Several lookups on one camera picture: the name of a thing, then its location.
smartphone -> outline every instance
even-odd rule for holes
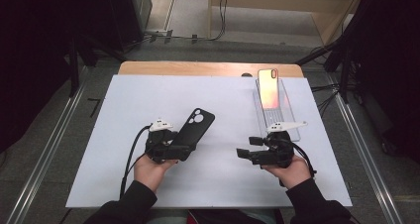
[[[277,69],[259,70],[259,93],[262,109],[278,108]]]

white table surface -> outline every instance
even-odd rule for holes
[[[352,206],[306,78],[284,78],[299,128],[300,146],[318,171],[326,199]],[[154,208],[247,208],[291,206],[272,174],[239,159],[236,149],[259,136],[254,104],[255,78],[216,76],[115,75],[80,164],[66,207],[98,207],[118,200],[121,178],[137,133],[157,118],[179,131],[195,108],[216,119],[187,161],[171,168],[157,191]],[[145,150],[147,132],[134,157]],[[127,187],[133,180],[130,173]]]

sleeve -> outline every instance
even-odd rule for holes
[[[338,201],[325,200],[313,178],[299,183],[286,193],[295,210],[292,224],[353,223],[349,210]]]
[[[121,200],[105,203],[84,223],[137,223],[146,217],[157,200],[156,195],[148,187],[133,181]]]

wrist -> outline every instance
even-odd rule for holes
[[[316,209],[325,198],[313,178],[308,178],[286,191],[296,215]]]

aluminum rail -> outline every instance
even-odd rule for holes
[[[338,83],[334,75],[328,73],[327,76],[330,83]],[[373,191],[376,194],[376,198],[380,207],[382,208],[382,212],[387,222],[392,224],[404,223],[401,216],[399,215],[397,207],[395,206],[392,195],[389,193],[388,187],[383,180],[373,157],[370,154],[365,139],[362,136],[362,132],[356,123],[355,117],[353,116],[352,109],[350,108],[349,104],[344,102],[343,98],[339,94],[336,95],[336,101],[350,131],[352,139],[355,143],[356,150],[359,153],[359,157],[361,158],[362,164],[367,172],[367,177],[371,186],[373,187]]]
[[[74,110],[80,100],[80,97],[84,91],[86,80],[90,74],[90,68],[85,66],[80,73],[80,86],[72,98],[69,98],[65,104],[64,110],[62,111],[58,122],[56,123],[52,134],[40,156],[37,164],[35,165],[30,177],[26,181],[19,199],[12,210],[12,213],[7,220],[7,224],[20,224],[24,222],[25,216],[37,194],[38,189],[47,173],[53,156],[59,146],[62,135],[64,134],[68,122],[70,121]]]

